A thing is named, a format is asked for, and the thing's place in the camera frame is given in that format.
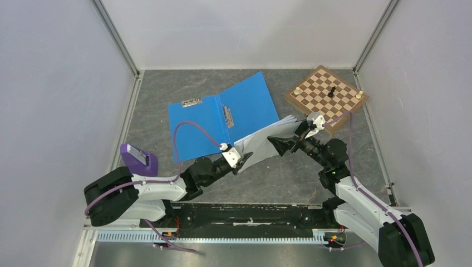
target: gray wall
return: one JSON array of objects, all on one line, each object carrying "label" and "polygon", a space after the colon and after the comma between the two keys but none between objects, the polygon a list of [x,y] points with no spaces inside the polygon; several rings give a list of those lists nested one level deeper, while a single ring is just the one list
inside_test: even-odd
[{"label": "gray wall", "polygon": [[435,266],[470,266],[472,2],[401,1],[360,73],[401,200]]},{"label": "gray wall", "polygon": [[88,0],[0,3],[0,266],[70,266],[132,75]]},{"label": "gray wall", "polygon": [[103,0],[145,70],[352,67],[388,0]]}]

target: stone textured surface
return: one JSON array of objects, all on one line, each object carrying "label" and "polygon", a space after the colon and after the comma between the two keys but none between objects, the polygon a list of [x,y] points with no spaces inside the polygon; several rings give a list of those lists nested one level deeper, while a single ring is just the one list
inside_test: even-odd
[{"label": "stone textured surface", "polygon": [[[304,117],[283,94],[311,71],[262,71],[280,118],[290,114]],[[333,71],[355,85],[350,70]],[[178,167],[172,157],[167,105],[220,93],[256,72],[258,70],[146,71],[126,141],[158,157],[160,177],[175,175]],[[347,123],[335,137],[348,143],[348,131]],[[385,181],[363,109],[354,116],[352,134],[354,172],[369,190],[388,203]],[[324,131],[315,137],[322,142],[330,139]],[[192,162],[184,162],[183,170]],[[204,194],[193,202],[320,204],[332,197],[318,179],[321,170],[320,165],[304,153],[288,153],[284,157],[266,159],[237,176],[227,175],[203,188]]]}]

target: purple stand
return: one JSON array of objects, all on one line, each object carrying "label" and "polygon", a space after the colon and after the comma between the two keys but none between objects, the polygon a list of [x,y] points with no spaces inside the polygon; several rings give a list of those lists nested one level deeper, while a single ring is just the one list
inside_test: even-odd
[{"label": "purple stand", "polygon": [[132,174],[156,177],[159,171],[158,158],[128,143],[120,146],[120,154]]}]

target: chessboard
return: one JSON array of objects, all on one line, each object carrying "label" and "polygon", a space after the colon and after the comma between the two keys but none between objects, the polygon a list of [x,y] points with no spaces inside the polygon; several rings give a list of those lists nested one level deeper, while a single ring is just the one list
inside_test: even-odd
[{"label": "chessboard", "polygon": [[[330,122],[348,110],[356,112],[367,101],[368,95],[334,72],[319,66],[288,91],[285,98],[306,115],[318,111],[326,122]],[[348,120],[349,116],[345,116],[324,129],[333,135]]]}]

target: blue folder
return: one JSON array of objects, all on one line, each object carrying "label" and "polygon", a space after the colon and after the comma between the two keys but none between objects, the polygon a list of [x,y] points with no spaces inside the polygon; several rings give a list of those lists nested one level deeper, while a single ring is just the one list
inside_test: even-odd
[{"label": "blue folder", "polygon": [[[168,110],[172,137],[179,123],[192,121],[205,129],[219,144],[233,145],[235,141],[279,120],[261,72],[219,95],[202,97],[201,101],[189,106],[183,102],[170,104]],[[233,126],[227,123],[225,115],[232,118]],[[220,149],[193,125],[179,127],[176,144],[180,161],[220,152]],[[177,162],[174,150],[173,154],[174,162]]]}]

